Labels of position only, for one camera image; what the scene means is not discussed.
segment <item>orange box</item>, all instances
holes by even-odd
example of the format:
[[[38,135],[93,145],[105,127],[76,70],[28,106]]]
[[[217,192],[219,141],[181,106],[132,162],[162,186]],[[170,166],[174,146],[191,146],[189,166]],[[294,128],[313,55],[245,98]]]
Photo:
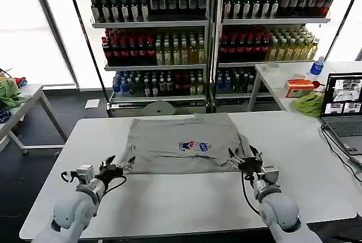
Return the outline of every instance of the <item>orange box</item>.
[[[307,79],[291,79],[287,80],[285,88],[286,98],[297,98],[309,94],[314,89],[314,85]]]

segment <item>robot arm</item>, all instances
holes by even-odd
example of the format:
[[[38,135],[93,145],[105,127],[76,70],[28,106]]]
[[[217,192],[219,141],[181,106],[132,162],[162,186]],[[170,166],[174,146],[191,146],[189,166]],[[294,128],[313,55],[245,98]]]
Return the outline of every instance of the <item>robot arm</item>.
[[[78,241],[83,230],[89,226],[91,218],[97,215],[99,204],[108,190],[109,182],[117,177],[123,177],[126,181],[124,174],[133,168],[134,157],[120,165],[111,164],[114,157],[102,162],[100,173],[94,178],[89,178],[89,174],[87,176],[81,174],[79,170],[71,172],[70,182],[73,177],[77,177],[81,184],[77,186],[73,195],[55,204],[53,219],[34,238],[33,243],[76,243]]]
[[[246,173],[245,179],[251,182],[254,197],[260,203],[258,213],[275,241],[322,243],[321,239],[302,221],[298,205],[283,194],[277,185],[279,171],[272,166],[263,167],[261,153],[251,145],[249,148],[243,148],[244,157],[240,158],[236,153],[229,149],[230,161],[242,171],[242,176]]]

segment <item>green cloth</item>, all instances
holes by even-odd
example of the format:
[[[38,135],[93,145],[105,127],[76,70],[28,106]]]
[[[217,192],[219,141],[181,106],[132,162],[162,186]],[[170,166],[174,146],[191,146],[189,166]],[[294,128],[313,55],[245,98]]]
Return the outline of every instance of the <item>green cloth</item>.
[[[0,80],[0,101],[8,108],[20,106],[18,94],[19,88],[13,79]]]
[[[308,116],[319,117],[322,112],[324,95],[312,92],[293,102],[294,107]]]

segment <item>beverage shelf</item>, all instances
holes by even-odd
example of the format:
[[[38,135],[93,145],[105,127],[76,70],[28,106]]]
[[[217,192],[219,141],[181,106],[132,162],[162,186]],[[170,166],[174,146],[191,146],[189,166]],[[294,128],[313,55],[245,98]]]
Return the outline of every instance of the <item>beverage shelf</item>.
[[[252,67],[255,64],[261,63],[291,63],[291,62],[312,62],[313,60],[286,60],[286,61],[255,61],[255,62],[231,62],[231,63],[219,63],[218,68],[238,68],[238,67]]]
[[[215,99],[249,99],[251,93],[216,94]],[[257,97],[272,97],[270,93],[258,93]]]
[[[207,20],[183,21],[130,21],[128,23],[92,23],[94,28],[139,28],[139,27],[204,27]]]
[[[145,70],[186,70],[186,69],[203,69],[206,70],[206,64],[192,65],[152,65],[152,66],[108,66],[104,67],[105,71],[145,71]]]
[[[177,102],[177,101],[187,101],[187,102],[200,102],[206,100],[204,95],[196,96],[165,96],[165,97],[112,97],[112,104],[132,104],[132,103],[144,103],[144,102],[155,102],[155,101],[166,101],[166,102]]]
[[[326,24],[329,18],[273,18],[273,19],[226,19],[223,25],[239,24]]]

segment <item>laptop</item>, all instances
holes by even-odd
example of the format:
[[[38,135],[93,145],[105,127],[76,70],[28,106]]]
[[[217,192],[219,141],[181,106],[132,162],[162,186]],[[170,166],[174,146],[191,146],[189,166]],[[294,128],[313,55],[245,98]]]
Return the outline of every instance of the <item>laptop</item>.
[[[362,72],[330,73],[321,119],[350,161],[362,167]]]

